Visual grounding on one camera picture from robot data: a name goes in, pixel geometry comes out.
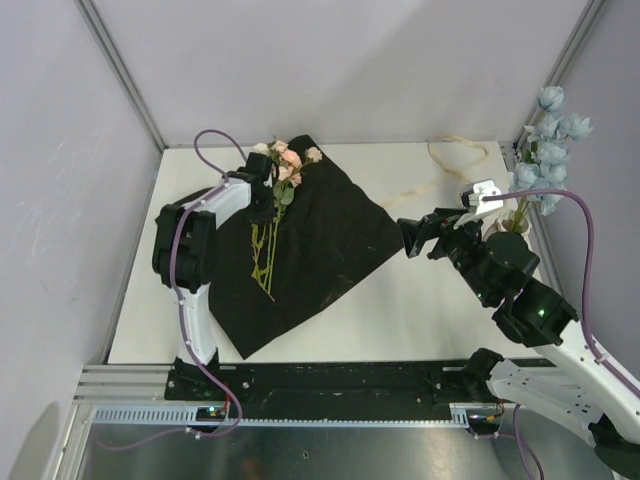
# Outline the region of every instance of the vase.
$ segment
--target vase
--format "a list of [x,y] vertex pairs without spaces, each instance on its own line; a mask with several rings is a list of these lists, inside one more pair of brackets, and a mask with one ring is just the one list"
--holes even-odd
[[[498,218],[496,218],[493,221],[493,223],[489,225],[489,228],[484,234],[483,239],[486,240],[496,232],[508,232],[509,224],[513,221],[515,214],[516,214],[515,210],[505,210],[500,215],[498,215]],[[524,217],[520,221],[520,226],[516,233],[519,233],[523,237],[527,237],[530,231],[531,231],[531,222],[527,217]]]

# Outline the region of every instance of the white wall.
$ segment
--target white wall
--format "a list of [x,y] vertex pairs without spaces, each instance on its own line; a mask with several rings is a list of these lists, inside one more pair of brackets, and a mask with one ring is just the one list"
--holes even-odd
[[[573,150],[567,186],[584,197],[596,229],[591,280],[596,336],[640,376],[640,2],[610,2],[565,85],[567,111],[592,117],[590,139]],[[586,229],[563,200],[547,225],[563,285],[576,306]]]
[[34,480],[100,351],[159,154],[74,2],[5,2],[0,38],[0,478]]
[[175,145],[511,140],[586,0],[96,3]]

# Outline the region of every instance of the blue artificial flower bouquet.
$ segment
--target blue artificial flower bouquet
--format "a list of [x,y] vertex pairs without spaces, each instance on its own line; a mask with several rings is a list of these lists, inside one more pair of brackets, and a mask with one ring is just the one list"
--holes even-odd
[[[571,155],[569,143],[579,141],[589,135],[593,127],[590,119],[577,113],[561,116],[560,110],[565,104],[564,90],[561,87],[540,89],[538,106],[544,111],[536,125],[526,125],[530,133],[527,142],[529,148],[522,150],[521,161],[512,173],[510,192],[534,190],[537,188],[558,188],[564,190],[567,179],[567,163]],[[523,220],[536,205],[542,215],[549,215],[556,209],[560,195],[536,195],[523,197],[518,202],[509,231],[519,232]]]

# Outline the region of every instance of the black cloth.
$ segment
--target black cloth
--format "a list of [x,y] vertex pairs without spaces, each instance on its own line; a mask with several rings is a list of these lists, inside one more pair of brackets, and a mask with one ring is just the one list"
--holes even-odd
[[[314,146],[306,135],[289,143],[300,158]],[[217,231],[209,308],[243,358],[330,306],[403,248],[396,223],[329,158],[303,172],[278,231],[275,302],[251,277],[246,211]],[[266,250],[265,240],[261,267]]]

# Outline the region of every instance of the light blue flower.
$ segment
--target light blue flower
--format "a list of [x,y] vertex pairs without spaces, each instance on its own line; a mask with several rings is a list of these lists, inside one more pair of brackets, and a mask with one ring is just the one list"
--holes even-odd
[[511,175],[511,192],[529,190],[531,185],[540,178],[540,165],[520,162],[516,164],[516,171]]
[[559,131],[561,134],[566,134],[573,140],[580,140],[589,136],[593,127],[589,126],[589,117],[583,117],[577,113],[572,113],[568,117],[564,117],[560,120]]
[[556,211],[556,206],[553,203],[542,202],[540,204],[540,213],[545,217]]
[[[551,186],[551,183],[549,183],[548,180],[545,180],[544,178],[538,178],[536,179],[535,182],[533,182],[533,184],[531,185],[530,190],[538,190],[539,188],[549,188]],[[530,200],[532,202],[540,202],[542,201],[542,197],[543,195],[529,195],[527,197],[527,200]]]
[[560,165],[569,161],[569,152],[564,145],[543,142],[538,146],[538,151],[533,154],[538,162],[549,163],[551,165]]
[[550,213],[555,212],[556,204],[562,199],[562,195],[556,195],[555,193],[547,193],[542,195],[542,203],[540,204],[540,213],[542,215],[549,215]]
[[564,105],[562,87],[541,88],[538,93],[538,106],[547,112],[557,112]]
[[546,114],[537,125],[525,125],[524,129],[531,134],[527,138],[527,141],[533,143],[541,140],[557,140],[559,122],[559,118],[551,114]]
[[564,165],[540,164],[540,173],[552,185],[561,185],[567,178],[567,167]]

